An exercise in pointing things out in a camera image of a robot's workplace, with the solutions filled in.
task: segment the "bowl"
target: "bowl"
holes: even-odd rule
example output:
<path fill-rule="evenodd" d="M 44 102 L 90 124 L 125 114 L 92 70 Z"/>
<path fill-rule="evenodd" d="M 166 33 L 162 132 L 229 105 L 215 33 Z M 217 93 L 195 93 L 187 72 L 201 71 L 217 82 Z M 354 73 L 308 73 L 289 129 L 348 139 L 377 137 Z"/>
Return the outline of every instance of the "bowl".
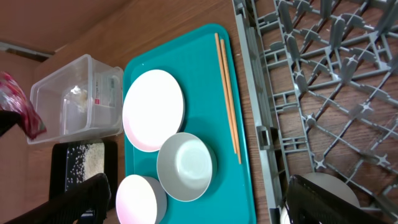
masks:
<path fill-rule="evenodd" d="M 120 183 L 116 213 L 121 224 L 159 223 L 166 209 L 166 193 L 155 178 L 130 175 Z"/>
<path fill-rule="evenodd" d="M 189 133 L 178 133 L 168 138 L 157 156 L 160 184 L 171 197 L 181 202 L 200 198 L 216 171 L 214 152 Z"/>
<path fill-rule="evenodd" d="M 155 152 L 181 128 L 184 99 L 177 81 L 163 70 L 150 70 L 130 86 L 123 104 L 128 140 L 143 152 Z"/>

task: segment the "pair of chopsticks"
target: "pair of chopsticks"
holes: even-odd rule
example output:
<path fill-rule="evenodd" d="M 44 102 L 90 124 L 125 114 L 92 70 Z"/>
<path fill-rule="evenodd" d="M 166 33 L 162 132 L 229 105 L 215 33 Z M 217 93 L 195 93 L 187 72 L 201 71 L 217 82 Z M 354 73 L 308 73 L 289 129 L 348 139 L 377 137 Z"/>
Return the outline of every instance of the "pair of chopsticks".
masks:
<path fill-rule="evenodd" d="M 228 114 L 229 129 L 231 131 L 234 152 L 235 154 L 238 154 L 239 164 L 242 164 L 241 148 L 239 145 L 239 137 L 238 137 L 238 128 L 236 127 L 235 106 L 232 96 L 231 80 L 229 78 L 229 69 L 228 69 L 228 63 L 225 51 L 225 41 L 223 39 L 219 40 L 217 33 L 215 34 L 215 38 L 216 38 L 216 46 L 218 54 L 218 63 L 220 64 L 221 79 L 223 81 L 223 89 L 224 89 L 225 105 Z"/>

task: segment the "pink plastic wrapper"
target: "pink plastic wrapper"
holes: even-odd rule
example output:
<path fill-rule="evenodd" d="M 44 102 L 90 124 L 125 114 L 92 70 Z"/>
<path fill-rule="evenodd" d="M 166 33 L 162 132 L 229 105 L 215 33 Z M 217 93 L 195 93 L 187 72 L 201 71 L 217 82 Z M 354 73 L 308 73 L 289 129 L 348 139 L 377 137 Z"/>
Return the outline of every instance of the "pink plastic wrapper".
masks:
<path fill-rule="evenodd" d="M 47 131 L 32 103 L 26 98 L 15 79 L 6 72 L 0 72 L 0 110 L 19 113 L 22 119 L 18 125 L 30 139 L 35 139 Z"/>

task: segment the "plate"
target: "plate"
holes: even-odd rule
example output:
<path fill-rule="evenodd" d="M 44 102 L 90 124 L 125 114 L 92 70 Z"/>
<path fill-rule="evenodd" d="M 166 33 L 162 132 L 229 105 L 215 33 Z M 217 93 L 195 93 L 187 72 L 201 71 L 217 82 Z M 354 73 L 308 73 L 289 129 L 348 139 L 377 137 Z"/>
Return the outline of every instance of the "plate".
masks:
<path fill-rule="evenodd" d="M 144 152 L 158 151 L 177 133 L 184 116 L 180 86 L 171 74 L 149 70 L 131 85 L 123 104 L 124 132 Z"/>

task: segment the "transparent storage box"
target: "transparent storage box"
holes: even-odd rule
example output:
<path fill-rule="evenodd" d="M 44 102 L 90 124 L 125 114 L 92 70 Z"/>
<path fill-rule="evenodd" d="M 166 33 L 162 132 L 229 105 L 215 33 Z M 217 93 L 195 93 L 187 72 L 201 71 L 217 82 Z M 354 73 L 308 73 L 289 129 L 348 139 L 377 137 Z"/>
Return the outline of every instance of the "transparent storage box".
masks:
<path fill-rule="evenodd" d="M 29 144 L 79 141 L 123 131 L 123 70 L 83 55 L 32 86 L 30 100 L 47 132 Z"/>

